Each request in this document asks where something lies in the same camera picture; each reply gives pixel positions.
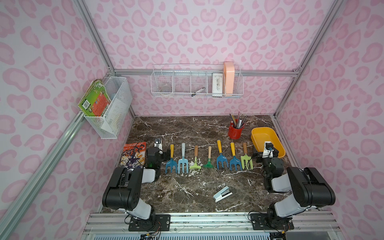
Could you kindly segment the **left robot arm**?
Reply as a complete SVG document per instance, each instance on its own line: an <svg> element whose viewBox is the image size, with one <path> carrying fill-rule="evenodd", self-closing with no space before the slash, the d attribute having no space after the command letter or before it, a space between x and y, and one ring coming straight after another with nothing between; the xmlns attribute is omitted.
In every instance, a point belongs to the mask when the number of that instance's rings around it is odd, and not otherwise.
<svg viewBox="0 0 384 240"><path fill-rule="evenodd" d="M134 220L142 223L155 223L156 213L153 207L141 198L142 184L159 179L164 160L173 155L174 145L167 151L159 147L147 149L148 164L146 168L115 168L102 197L102 204L113 210L125 210Z"/></svg>

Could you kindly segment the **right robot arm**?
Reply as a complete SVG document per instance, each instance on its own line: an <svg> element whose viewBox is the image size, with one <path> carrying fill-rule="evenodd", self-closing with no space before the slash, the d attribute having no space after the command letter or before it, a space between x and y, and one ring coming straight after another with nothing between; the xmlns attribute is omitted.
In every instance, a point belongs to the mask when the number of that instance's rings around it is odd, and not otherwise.
<svg viewBox="0 0 384 240"><path fill-rule="evenodd" d="M268 221L286 220L306 210L331 206L336 195L316 168L287 167L278 158L279 151L270 141L265 141L264 150L258 153L262 158L265 189L270 193L292 192L285 199L272 203L267 210Z"/></svg>

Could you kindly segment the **yellow handle teal fork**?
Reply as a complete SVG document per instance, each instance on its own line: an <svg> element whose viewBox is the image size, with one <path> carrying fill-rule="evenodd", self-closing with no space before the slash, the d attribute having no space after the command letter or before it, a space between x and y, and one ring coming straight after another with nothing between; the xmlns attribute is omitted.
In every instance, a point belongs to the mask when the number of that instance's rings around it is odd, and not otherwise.
<svg viewBox="0 0 384 240"><path fill-rule="evenodd" d="M170 160L166 163L166 174L168 173L168 170L170 170L170 173L172 173L173 170L175 170L176 172L178 170L178 164L176 161L174 161L174 144L170 145Z"/></svg>

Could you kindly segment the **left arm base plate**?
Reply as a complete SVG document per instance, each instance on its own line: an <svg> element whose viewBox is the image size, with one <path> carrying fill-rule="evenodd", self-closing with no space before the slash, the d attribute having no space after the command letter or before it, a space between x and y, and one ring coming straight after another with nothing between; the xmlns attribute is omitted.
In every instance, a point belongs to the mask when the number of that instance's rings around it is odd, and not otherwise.
<svg viewBox="0 0 384 240"><path fill-rule="evenodd" d="M159 227L161 231L169 231L171 223L171 215L168 214L156 214L155 216L150 216L148 220L135 219L131 217L129 221L129 232L148 232L155 231Z"/></svg>

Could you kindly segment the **yellow handle blue fork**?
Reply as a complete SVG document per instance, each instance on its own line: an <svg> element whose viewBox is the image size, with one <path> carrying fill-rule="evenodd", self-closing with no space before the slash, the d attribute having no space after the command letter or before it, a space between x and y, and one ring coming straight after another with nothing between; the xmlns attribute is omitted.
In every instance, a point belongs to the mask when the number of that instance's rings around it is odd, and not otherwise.
<svg viewBox="0 0 384 240"><path fill-rule="evenodd" d="M227 167L229 167L229 162L228 162L228 159L223 155L223 151L222 151L222 144L221 144L221 141L220 140L217 140L217 145L218 145L218 150L219 150L219 156L217 157L217 169L219 170L220 169L220 166L223 168L224 167L224 164L226 164Z"/></svg>

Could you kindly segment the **white handle lightblue fork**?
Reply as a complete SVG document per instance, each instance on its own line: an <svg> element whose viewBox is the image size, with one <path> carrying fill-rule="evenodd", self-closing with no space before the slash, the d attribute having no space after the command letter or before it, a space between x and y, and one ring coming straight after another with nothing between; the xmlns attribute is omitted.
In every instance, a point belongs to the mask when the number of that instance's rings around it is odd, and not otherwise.
<svg viewBox="0 0 384 240"><path fill-rule="evenodd" d="M185 158L186 144L182 143L182 158L178 161L178 174L189 173L189 161Z"/></svg>

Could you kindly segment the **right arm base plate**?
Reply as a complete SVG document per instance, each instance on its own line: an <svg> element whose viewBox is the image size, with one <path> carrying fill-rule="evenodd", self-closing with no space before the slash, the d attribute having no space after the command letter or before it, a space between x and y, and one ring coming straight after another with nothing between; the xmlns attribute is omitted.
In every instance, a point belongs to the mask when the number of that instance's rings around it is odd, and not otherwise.
<svg viewBox="0 0 384 240"><path fill-rule="evenodd" d="M250 213L248 215L253 230L282 230L289 231L295 228L292 218L270 217L262 213Z"/></svg>

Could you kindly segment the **yellow storage box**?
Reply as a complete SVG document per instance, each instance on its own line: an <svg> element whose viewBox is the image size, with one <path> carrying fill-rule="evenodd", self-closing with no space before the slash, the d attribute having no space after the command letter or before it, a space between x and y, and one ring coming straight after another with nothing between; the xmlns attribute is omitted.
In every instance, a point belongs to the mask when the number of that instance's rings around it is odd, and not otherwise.
<svg viewBox="0 0 384 240"><path fill-rule="evenodd" d="M264 150L265 142L271 142L274 147L279 151L279 158L283 158L286 155L286 151L279 137L272 128L259 127L252 129L251 139L254 144L254 147L258 152L262 152Z"/></svg>

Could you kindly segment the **wood handle lime fork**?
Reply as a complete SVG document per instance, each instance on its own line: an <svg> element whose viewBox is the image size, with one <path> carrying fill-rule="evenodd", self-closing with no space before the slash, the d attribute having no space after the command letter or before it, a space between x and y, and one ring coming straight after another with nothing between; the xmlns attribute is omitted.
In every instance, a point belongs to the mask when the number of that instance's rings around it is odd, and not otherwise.
<svg viewBox="0 0 384 240"><path fill-rule="evenodd" d="M241 156L242 168L243 170L252 170L254 168L252 157L248 155L248 148L246 143L243 143L243 151L244 151L244 155Z"/></svg>

